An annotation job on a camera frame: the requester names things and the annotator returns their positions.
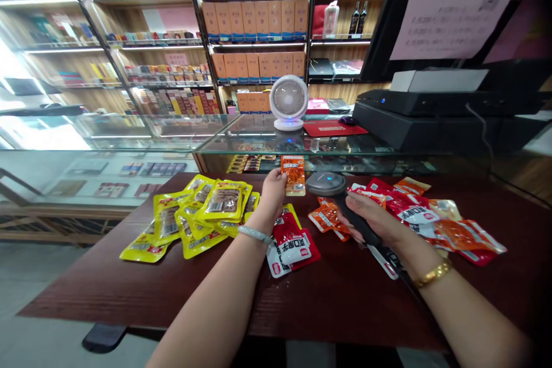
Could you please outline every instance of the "fan grille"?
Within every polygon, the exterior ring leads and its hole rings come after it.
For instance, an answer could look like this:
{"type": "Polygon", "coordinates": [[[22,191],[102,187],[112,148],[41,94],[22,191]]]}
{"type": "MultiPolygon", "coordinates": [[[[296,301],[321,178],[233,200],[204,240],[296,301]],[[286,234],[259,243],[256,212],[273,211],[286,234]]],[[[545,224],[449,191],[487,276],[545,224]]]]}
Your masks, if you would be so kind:
{"type": "Polygon", "coordinates": [[[283,82],[274,91],[274,106],[283,115],[296,115],[304,104],[305,94],[296,82],[283,82]]]}

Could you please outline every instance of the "computer mouse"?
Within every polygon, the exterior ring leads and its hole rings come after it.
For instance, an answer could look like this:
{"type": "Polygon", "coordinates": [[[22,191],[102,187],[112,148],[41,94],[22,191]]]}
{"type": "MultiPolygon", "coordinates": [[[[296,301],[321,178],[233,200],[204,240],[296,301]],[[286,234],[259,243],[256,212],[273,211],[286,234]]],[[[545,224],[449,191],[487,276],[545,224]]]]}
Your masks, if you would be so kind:
{"type": "Polygon", "coordinates": [[[345,115],[344,117],[341,117],[339,119],[339,123],[340,124],[345,124],[345,125],[356,125],[357,122],[352,118],[352,116],[349,116],[349,115],[345,115]]]}

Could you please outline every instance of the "wine bottle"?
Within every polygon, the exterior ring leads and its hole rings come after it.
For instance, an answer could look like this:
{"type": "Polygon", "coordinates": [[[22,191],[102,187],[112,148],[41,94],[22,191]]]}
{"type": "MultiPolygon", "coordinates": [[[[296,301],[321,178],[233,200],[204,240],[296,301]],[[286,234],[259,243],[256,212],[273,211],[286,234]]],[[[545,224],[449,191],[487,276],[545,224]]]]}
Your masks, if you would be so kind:
{"type": "Polygon", "coordinates": [[[362,9],[361,17],[358,20],[358,26],[356,27],[356,34],[362,35],[364,30],[364,20],[366,20],[366,9],[368,7],[368,0],[364,2],[364,9],[362,9]]]}
{"type": "Polygon", "coordinates": [[[357,29],[357,23],[358,23],[358,7],[361,5],[360,2],[356,2],[356,10],[352,14],[351,17],[351,26],[349,27],[349,39],[351,38],[351,35],[355,33],[355,30],[357,29]]]}

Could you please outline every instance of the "barcode scanner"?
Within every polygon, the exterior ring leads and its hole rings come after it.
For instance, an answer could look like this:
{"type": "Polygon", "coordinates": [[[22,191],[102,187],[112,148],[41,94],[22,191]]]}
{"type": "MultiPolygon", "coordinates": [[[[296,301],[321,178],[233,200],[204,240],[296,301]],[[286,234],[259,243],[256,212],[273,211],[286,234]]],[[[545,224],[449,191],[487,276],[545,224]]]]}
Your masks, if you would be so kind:
{"type": "Polygon", "coordinates": [[[347,182],[344,176],[334,172],[316,172],[306,181],[306,189],[316,196],[332,198],[341,213],[364,237],[366,244],[381,246],[381,237],[374,233],[365,219],[347,207],[347,182]]]}

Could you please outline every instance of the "desk fan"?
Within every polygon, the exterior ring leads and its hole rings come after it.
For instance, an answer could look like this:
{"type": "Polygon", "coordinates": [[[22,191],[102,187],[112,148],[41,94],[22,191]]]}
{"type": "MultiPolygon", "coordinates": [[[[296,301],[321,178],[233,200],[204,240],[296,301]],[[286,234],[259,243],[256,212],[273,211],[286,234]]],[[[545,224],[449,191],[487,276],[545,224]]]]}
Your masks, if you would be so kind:
{"type": "Polygon", "coordinates": [[[300,119],[309,103],[309,91],[299,77],[285,75],[270,90],[270,109],[278,118],[274,127],[280,131],[296,131],[303,127],[300,119]]]}

